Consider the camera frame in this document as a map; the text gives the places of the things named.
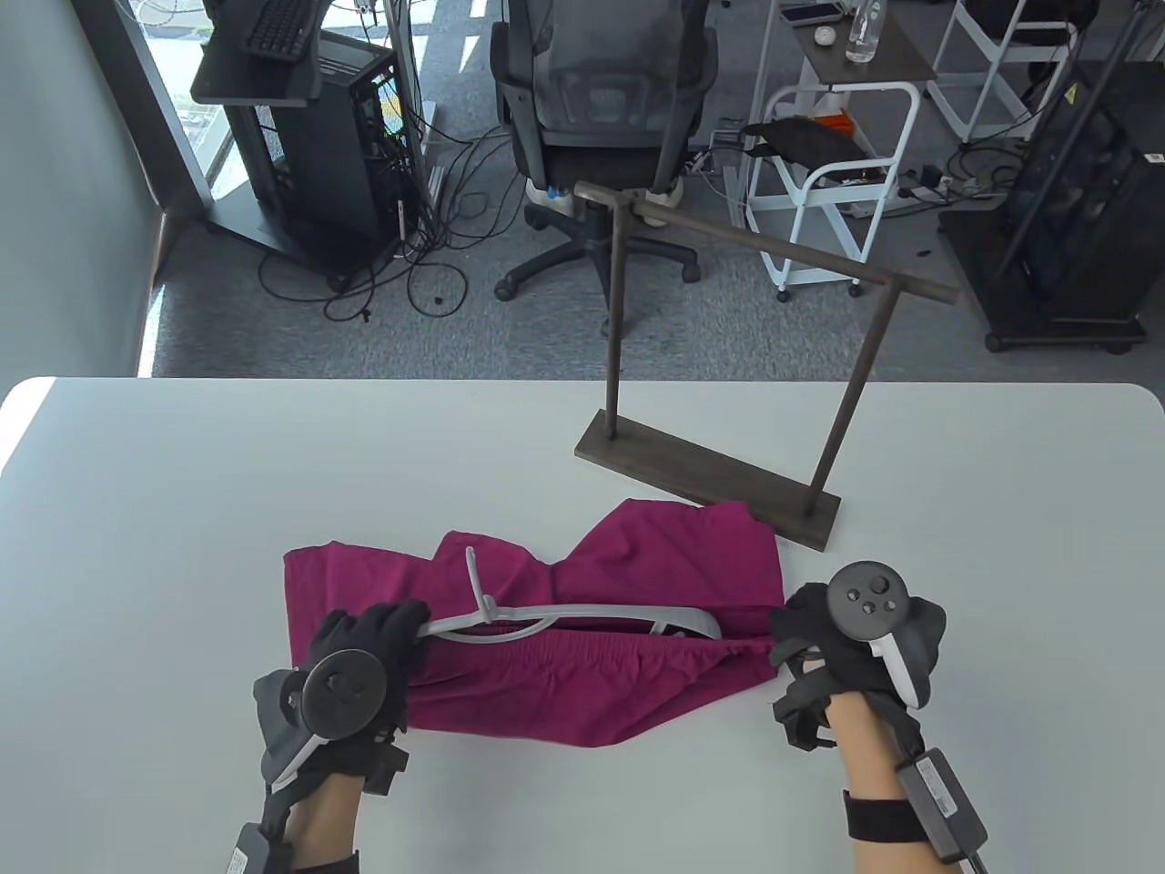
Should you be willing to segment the person's left hand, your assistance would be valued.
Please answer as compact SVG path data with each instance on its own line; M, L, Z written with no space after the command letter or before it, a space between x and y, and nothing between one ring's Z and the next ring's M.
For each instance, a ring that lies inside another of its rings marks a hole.
M309 644L303 667L262 676L253 686L264 753L259 773L271 789L301 778L363 778L386 795L409 755L396 745L407 729L410 682L426 655L421 601L377 605L362 615L336 609Z

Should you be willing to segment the person's right hand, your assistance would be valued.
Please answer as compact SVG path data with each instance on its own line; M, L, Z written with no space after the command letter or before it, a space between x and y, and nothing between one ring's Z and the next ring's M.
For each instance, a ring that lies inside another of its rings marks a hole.
M826 709L833 696L862 695L877 716L902 736L919 736L919 724L908 716L908 704L894 686L885 662L870 644L836 628L827 602L827 586L809 583L775 609L770 620L774 667L795 675L785 695L774 704L774 716L788 741L802 750L832 747L818 731L831 724Z

